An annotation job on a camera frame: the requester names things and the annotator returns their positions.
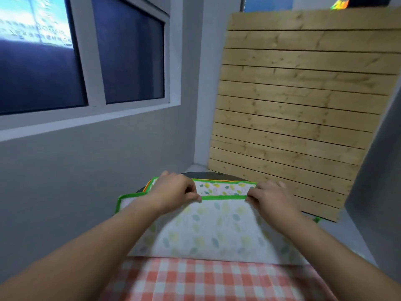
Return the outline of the wooden slat board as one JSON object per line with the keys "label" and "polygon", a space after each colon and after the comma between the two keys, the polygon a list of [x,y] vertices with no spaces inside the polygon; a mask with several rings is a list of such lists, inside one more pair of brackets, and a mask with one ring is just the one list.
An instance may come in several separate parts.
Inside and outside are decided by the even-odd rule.
{"label": "wooden slat board", "polygon": [[231,15],[208,168],[337,222],[401,75],[401,7]]}

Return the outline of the person's right forearm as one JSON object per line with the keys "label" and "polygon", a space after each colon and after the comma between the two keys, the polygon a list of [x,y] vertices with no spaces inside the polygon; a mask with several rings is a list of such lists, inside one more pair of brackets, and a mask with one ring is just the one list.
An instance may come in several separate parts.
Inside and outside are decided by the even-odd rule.
{"label": "person's right forearm", "polygon": [[303,214],[269,220],[324,280],[338,301],[401,301],[401,284]]}

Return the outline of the leaf print cloth green trim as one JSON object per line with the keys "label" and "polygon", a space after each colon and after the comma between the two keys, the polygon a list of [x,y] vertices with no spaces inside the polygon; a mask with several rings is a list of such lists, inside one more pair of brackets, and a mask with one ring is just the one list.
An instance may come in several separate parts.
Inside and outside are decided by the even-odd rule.
{"label": "leaf print cloth green trim", "polygon": [[193,181],[202,202],[159,217],[129,256],[309,265],[288,239],[244,201],[256,182]]}

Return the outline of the white framed window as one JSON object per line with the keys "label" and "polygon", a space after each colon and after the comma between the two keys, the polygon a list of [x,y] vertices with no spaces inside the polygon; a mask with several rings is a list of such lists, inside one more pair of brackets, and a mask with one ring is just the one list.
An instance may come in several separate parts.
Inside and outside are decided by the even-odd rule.
{"label": "white framed window", "polygon": [[184,0],[0,0],[0,143],[181,105]]}

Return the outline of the person's left hand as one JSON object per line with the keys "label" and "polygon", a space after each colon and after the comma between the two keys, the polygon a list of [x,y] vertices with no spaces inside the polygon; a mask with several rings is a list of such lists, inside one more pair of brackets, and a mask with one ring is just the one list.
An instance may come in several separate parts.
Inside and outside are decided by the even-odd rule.
{"label": "person's left hand", "polygon": [[183,174],[164,171],[147,194],[147,201],[160,214],[173,212],[185,205],[181,200],[183,194],[180,179],[189,179]]}

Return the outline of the red white checkered tablecloth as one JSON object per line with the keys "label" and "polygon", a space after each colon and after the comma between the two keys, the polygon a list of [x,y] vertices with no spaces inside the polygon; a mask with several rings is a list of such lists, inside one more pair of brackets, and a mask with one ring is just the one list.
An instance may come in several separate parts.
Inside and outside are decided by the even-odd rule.
{"label": "red white checkered tablecloth", "polygon": [[99,301],[337,301],[309,265],[127,258]]}

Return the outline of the person's right hand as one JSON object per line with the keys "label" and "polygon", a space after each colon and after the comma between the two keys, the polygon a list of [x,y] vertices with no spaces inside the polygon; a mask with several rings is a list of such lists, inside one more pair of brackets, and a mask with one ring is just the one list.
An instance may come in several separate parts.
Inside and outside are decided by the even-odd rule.
{"label": "person's right hand", "polygon": [[276,231],[288,235],[303,217],[293,195],[282,182],[267,180],[258,184],[267,185],[267,212],[259,215]]}

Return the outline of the round black table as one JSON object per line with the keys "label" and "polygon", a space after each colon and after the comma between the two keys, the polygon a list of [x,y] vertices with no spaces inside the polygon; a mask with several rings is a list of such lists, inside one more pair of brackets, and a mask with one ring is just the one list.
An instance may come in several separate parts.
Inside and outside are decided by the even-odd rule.
{"label": "round black table", "polygon": [[212,196],[246,196],[256,182],[247,181],[232,175],[219,172],[186,172],[184,176],[193,180],[198,194]]}

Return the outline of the person's left forearm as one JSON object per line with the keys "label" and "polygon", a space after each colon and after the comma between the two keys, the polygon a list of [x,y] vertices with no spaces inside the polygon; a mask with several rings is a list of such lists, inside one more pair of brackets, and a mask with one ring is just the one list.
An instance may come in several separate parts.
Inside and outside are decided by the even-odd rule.
{"label": "person's left forearm", "polygon": [[162,214],[150,195],[0,285],[0,301],[97,300],[118,266]]}

